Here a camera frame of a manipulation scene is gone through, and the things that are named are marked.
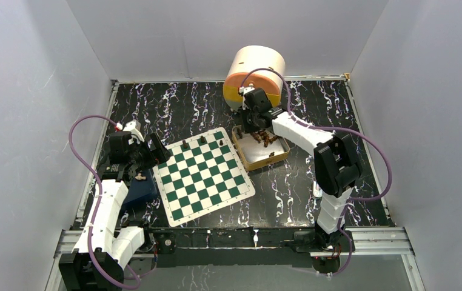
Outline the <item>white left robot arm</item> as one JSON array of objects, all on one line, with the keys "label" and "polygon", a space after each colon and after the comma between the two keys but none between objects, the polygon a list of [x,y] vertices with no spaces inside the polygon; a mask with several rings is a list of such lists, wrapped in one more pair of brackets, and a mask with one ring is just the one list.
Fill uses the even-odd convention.
[{"label": "white left robot arm", "polygon": [[124,270],[138,250],[148,252],[155,236],[143,222],[131,222],[116,231],[116,223],[129,188],[150,182],[145,172],[169,160],[171,153],[156,133],[149,136],[128,130],[112,133],[110,150],[96,170],[96,193],[89,217],[70,253],[59,260],[59,271],[67,290],[136,290],[139,276],[131,273],[133,284],[125,284]]}]

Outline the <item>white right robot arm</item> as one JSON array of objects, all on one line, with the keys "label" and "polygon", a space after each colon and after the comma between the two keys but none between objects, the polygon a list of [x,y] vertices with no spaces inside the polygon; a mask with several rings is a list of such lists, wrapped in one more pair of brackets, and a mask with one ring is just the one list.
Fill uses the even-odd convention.
[{"label": "white right robot arm", "polygon": [[332,250],[343,234],[343,212],[363,171],[352,137],[319,130],[293,113],[274,107],[263,89],[241,87],[238,92],[243,98],[243,131],[271,129],[274,135],[313,156],[316,184],[322,191],[315,242],[323,251]]}]

